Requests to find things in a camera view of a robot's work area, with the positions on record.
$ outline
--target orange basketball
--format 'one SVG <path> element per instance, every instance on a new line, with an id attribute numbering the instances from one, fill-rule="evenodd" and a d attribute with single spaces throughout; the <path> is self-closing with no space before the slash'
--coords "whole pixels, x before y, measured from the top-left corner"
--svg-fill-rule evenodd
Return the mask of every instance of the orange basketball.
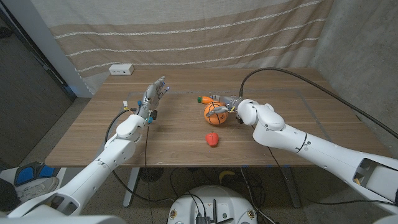
<path id="1" fill-rule="evenodd" d="M 220 114 L 213 114 L 210 117 L 207 117 L 206 114 L 209 113 L 209 111 L 213 110 L 214 108 L 222 106 L 219 101 L 214 101 L 211 103 L 208 103 L 205 107 L 205 120 L 209 122 L 210 124 L 221 124 L 223 123 L 226 118 L 228 117 L 228 113 L 220 113 Z"/>

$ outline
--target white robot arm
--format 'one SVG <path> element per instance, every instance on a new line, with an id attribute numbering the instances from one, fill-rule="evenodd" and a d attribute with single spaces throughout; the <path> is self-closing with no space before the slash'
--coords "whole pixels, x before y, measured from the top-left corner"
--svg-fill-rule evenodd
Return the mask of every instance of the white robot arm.
<path id="1" fill-rule="evenodd" d="M 104 151 L 92 163 L 62 188 L 23 203 L 7 217 L 79 215 L 112 170 L 134 154 L 136 143 L 142 136 L 140 130 L 151 119 L 150 114 L 169 90 L 168 87 L 162 90 L 165 85 L 164 79 L 165 77 L 162 77 L 148 86 L 135 114 L 130 115 L 117 127 L 116 134 L 106 142 Z"/>
<path id="2" fill-rule="evenodd" d="M 396 203 L 398 200 L 398 160 L 338 146 L 285 124 L 269 104 L 229 96 L 212 96 L 235 108 L 246 125 L 256 124 L 253 138 L 263 146 L 285 149 L 331 172 L 371 200 Z M 377 203 L 398 214 L 398 207 Z"/>

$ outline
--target striped curtain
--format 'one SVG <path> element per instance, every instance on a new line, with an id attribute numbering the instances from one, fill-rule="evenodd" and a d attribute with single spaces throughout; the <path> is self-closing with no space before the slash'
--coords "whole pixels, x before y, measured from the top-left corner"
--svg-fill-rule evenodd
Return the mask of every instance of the striped curtain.
<path id="1" fill-rule="evenodd" d="M 32 0 L 95 92 L 135 69 L 306 67 L 333 0 Z"/>

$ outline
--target cable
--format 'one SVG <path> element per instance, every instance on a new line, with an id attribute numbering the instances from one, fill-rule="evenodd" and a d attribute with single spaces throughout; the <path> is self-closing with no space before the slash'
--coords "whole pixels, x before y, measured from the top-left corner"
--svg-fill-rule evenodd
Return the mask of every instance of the cable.
<path id="1" fill-rule="evenodd" d="M 147 145 L 148 145 L 148 135 L 149 135 L 149 124 L 147 128 L 147 138 L 145 140 L 145 152 L 144 152 L 144 164 L 145 164 L 145 170 L 147 172 L 147 177 L 148 177 L 148 170 L 147 170 Z"/>
<path id="2" fill-rule="evenodd" d="M 250 211 L 250 209 L 244 211 L 244 213 L 239 217 L 239 219 L 238 219 L 238 221 L 236 223 L 239 223 L 239 221 L 241 221 L 241 219 L 244 216 L 244 214 L 246 214 L 248 211 Z"/>
<path id="3" fill-rule="evenodd" d="M 285 177 L 285 179 L 286 179 L 287 181 L 289 181 L 288 178 L 285 176 L 284 172 L 282 171 L 282 168 L 281 168 L 281 166 L 279 165 L 278 160 L 276 160 L 275 156 L 273 155 L 273 153 L 272 153 L 272 151 L 271 151 L 271 148 L 270 148 L 269 146 L 267 146 L 267 148 L 268 148 L 269 152 L 271 153 L 272 158 L 274 158 L 276 164 L 278 165 L 279 170 L 280 170 L 280 173 Z"/>
<path id="4" fill-rule="evenodd" d="M 194 197 L 196 197 L 196 198 L 199 199 L 199 201 L 201 202 L 201 205 L 203 206 L 203 214 L 205 214 L 205 217 L 207 217 L 207 216 L 206 216 L 205 204 L 204 204 L 203 201 L 200 199 L 200 197 L 198 197 L 198 196 L 196 196 L 196 195 L 194 195 L 194 194 L 190 194 L 190 195 L 191 195 L 191 196 L 194 196 Z"/>
<path id="5" fill-rule="evenodd" d="M 175 188 L 174 188 L 174 186 L 173 186 L 173 181 L 172 181 L 172 176 L 173 176 L 173 173 L 174 173 L 174 171 L 175 171 L 176 169 L 178 169 L 178 167 L 177 167 L 177 168 L 174 168 L 174 170 L 173 170 L 173 171 L 171 172 L 171 174 L 170 174 L 170 185 L 172 186 L 172 189 L 173 189 L 173 191 L 174 191 L 175 196 L 178 198 L 178 194 L 177 194 L 177 192 L 175 191 Z"/>
<path id="6" fill-rule="evenodd" d="M 397 134 L 395 131 L 393 131 L 391 128 L 387 127 L 385 124 L 381 123 L 380 121 L 378 121 L 376 118 L 373 118 L 371 115 L 367 114 L 366 112 L 362 111 L 361 109 L 357 108 L 356 106 L 352 105 L 351 103 L 348 103 L 347 101 L 345 101 L 344 99 L 342 99 L 342 98 L 339 97 L 338 95 L 336 95 L 336 94 L 332 93 L 331 91 L 327 90 L 326 88 L 324 88 L 324 87 L 322 87 L 322 86 L 316 84 L 315 82 L 313 82 L 313 81 L 311 81 L 311 80 L 309 80 L 309 79 L 307 79 L 307 78 L 304 78 L 303 76 L 301 76 L 301 75 L 299 75 L 299 74 L 296 74 L 296 73 L 294 73 L 294 72 L 291 72 L 291 71 L 288 71 L 288 70 L 284 70 L 284 69 L 281 69 L 281 68 L 271 68 L 271 67 L 269 67 L 269 68 L 260 68 L 260 69 L 257 69 L 257 70 L 255 70 L 255 71 L 249 73 L 249 74 L 244 78 L 244 80 L 242 81 L 241 89 L 240 89 L 240 91 L 239 91 L 239 96 L 240 96 L 240 97 L 243 96 L 243 85 L 244 85 L 244 83 L 246 82 L 246 80 L 247 80 L 251 75 L 253 75 L 253 74 L 257 73 L 257 72 L 260 72 L 260 71 L 265 71 L 265 70 L 274 70 L 274 71 L 278 71 L 278 72 L 284 72 L 284 73 L 286 73 L 286 74 L 293 75 L 294 77 L 297 77 L 297 78 L 299 78 L 299 79 L 301 79 L 301 80 L 303 80 L 303 81 L 305 81 L 305 82 L 307 82 L 307 83 L 309 83 L 309 84 L 311 84 L 311 85 L 317 87 L 318 89 L 320 89 L 320 90 L 324 91 L 325 93 L 329 94 L 330 96 L 332 96 L 334 99 L 336 99 L 336 100 L 338 100 L 338 101 L 344 103 L 345 105 L 349 106 L 351 109 L 357 111 L 357 112 L 360 113 L 361 115 L 363 115 L 363 116 L 367 117 L 368 119 L 370 119 L 371 121 L 375 122 L 375 123 L 376 123 L 377 125 L 379 125 L 382 129 L 386 130 L 388 133 L 392 134 L 395 138 L 398 139 L 398 134 Z"/>
<path id="7" fill-rule="evenodd" d="M 351 201 L 346 201 L 346 202 L 330 202 L 330 203 L 326 203 L 326 202 L 315 202 L 313 200 L 310 200 L 308 198 L 305 197 L 305 199 L 307 199 L 308 201 L 312 202 L 312 203 L 317 203 L 319 205 L 343 205 L 343 204 L 348 204 L 348 203 L 357 203 L 357 202 L 375 202 L 375 203 L 384 203 L 387 205 L 393 205 L 393 206 L 397 206 L 398 204 L 396 203 L 392 203 L 392 202 L 385 202 L 385 201 L 380 201 L 380 200 L 368 200 L 368 199 L 364 199 L 364 200 L 351 200 Z"/>
<path id="8" fill-rule="evenodd" d="M 206 179 L 207 179 L 208 181 L 210 181 L 210 183 L 214 182 L 214 181 L 212 181 L 212 180 L 206 175 L 205 171 L 204 171 L 202 168 L 199 168 L 199 169 L 200 169 L 201 173 L 206 177 Z"/>
<path id="9" fill-rule="evenodd" d="M 105 140 L 104 140 L 104 143 L 105 143 L 105 144 L 106 144 L 106 142 L 108 141 L 108 134 L 109 134 L 109 131 L 110 131 L 110 129 L 111 129 L 113 123 L 114 123 L 122 114 L 124 114 L 125 112 L 130 111 L 130 110 L 135 111 L 135 110 L 137 110 L 137 109 L 131 108 L 131 109 L 129 109 L 129 110 L 124 110 L 124 111 L 120 112 L 118 115 L 116 115 L 115 118 L 113 118 L 112 122 L 111 122 L 111 123 L 109 124 L 109 126 L 108 126 L 108 129 L 106 130 Z M 163 201 L 165 201 L 165 200 L 171 200 L 171 201 L 173 201 L 173 203 L 174 203 L 174 199 L 172 199 L 172 198 L 165 198 L 165 199 L 160 199 L 160 200 L 151 200 L 151 199 L 148 199 L 148 198 L 144 198 L 143 196 L 140 196 L 140 195 L 136 194 L 135 192 L 133 192 L 133 191 L 120 179 L 120 177 L 119 177 L 118 174 L 115 172 L 115 170 L 112 170 L 112 173 L 113 173 L 113 175 L 115 176 L 115 178 L 119 181 L 119 183 L 120 183 L 130 194 L 133 194 L 134 196 L 136 196 L 136 197 L 139 198 L 139 199 L 146 200 L 146 201 L 148 201 L 148 202 L 163 202 Z"/>
<path id="10" fill-rule="evenodd" d="M 112 173 L 113 173 L 113 175 L 115 176 L 115 178 L 119 181 L 119 183 L 120 183 L 128 192 L 130 192 L 131 194 L 133 194 L 134 196 L 136 196 L 136 197 L 139 198 L 139 199 L 142 199 L 142 200 L 145 200 L 145 201 L 148 201 L 148 202 L 163 202 L 163 201 L 166 201 L 166 200 L 171 200 L 171 201 L 173 201 L 173 203 L 174 203 L 174 201 L 175 201 L 175 200 L 172 199 L 172 198 L 165 198 L 165 199 L 160 199 L 160 200 L 151 200 L 151 199 L 148 199 L 148 198 L 144 198 L 144 197 L 142 197 L 142 196 L 136 194 L 136 193 L 133 192 L 128 186 L 126 186 L 126 184 L 123 183 L 123 181 L 120 179 L 120 177 L 117 175 L 117 173 L 116 173 L 114 170 L 112 171 Z"/>
<path id="11" fill-rule="evenodd" d="M 146 172 L 146 174 L 147 174 L 147 178 L 149 178 L 149 176 L 148 176 L 148 168 L 147 168 L 147 145 L 148 145 L 148 135 L 149 135 L 149 124 L 148 124 L 148 127 L 147 127 L 147 137 L 146 137 L 146 140 L 145 140 L 145 153 L 144 153 L 144 164 L 145 164 L 145 172 Z M 149 182 L 148 182 L 147 184 L 148 184 L 148 198 L 149 198 L 149 200 L 150 200 L 150 187 L 149 187 Z M 153 215 L 153 213 L 152 213 L 152 206 L 151 206 L 151 205 L 149 205 L 149 209 L 150 209 L 150 219 L 152 220 L 152 224 L 154 224 L 154 215 Z"/>
<path id="12" fill-rule="evenodd" d="M 199 206 L 198 206 L 198 204 L 197 204 L 197 201 L 195 201 L 195 199 L 193 198 L 193 196 L 192 196 L 191 192 L 189 192 L 189 191 L 188 191 L 188 193 L 189 193 L 189 195 L 191 195 L 191 198 L 192 198 L 192 200 L 195 202 L 195 205 L 197 205 L 197 209 L 198 209 L 198 216 L 200 216 L 200 217 L 201 217 L 201 213 L 200 213 L 200 211 L 199 211 Z"/>
<path id="13" fill-rule="evenodd" d="M 242 173 L 242 176 L 243 176 L 243 179 L 244 179 L 246 185 L 248 186 L 249 195 L 250 195 L 250 199 L 251 199 L 251 202 L 252 202 L 252 204 L 253 204 L 253 207 L 254 207 L 257 211 L 259 211 L 259 213 L 260 213 L 263 217 L 265 217 L 266 219 L 268 219 L 272 224 L 275 224 L 275 222 L 274 222 L 271 218 L 269 218 L 266 214 L 264 214 L 262 211 L 260 211 L 260 210 L 256 207 L 256 205 L 255 205 L 254 202 L 253 202 L 253 197 L 251 196 L 251 191 L 250 191 L 250 187 L 249 187 L 248 181 L 246 180 L 246 177 L 245 177 L 244 174 L 243 174 L 243 169 L 242 169 L 242 167 L 241 167 L 241 173 Z"/>
<path id="14" fill-rule="evenodd" d="M 195 180 L 195 175 L 193 174 L 193 171 L 191 171 L 191 174 L 192 174 L 193 183 L 195 183 L 195 187 L 198 187 L 198 184 Z"/>

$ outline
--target sneaker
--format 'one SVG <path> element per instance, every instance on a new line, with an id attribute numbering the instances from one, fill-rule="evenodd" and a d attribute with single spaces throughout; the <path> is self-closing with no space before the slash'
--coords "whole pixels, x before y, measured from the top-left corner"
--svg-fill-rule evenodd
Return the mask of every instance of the sneaker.
<path id="1" fill-rule="evenodd" d="M 48 178 L 41 184 L 29 187 L 18 193 L 19 200 L 24 203 L 32 198 L 47 194 L 57 188 L 59 179 L 56 177 Z"/>

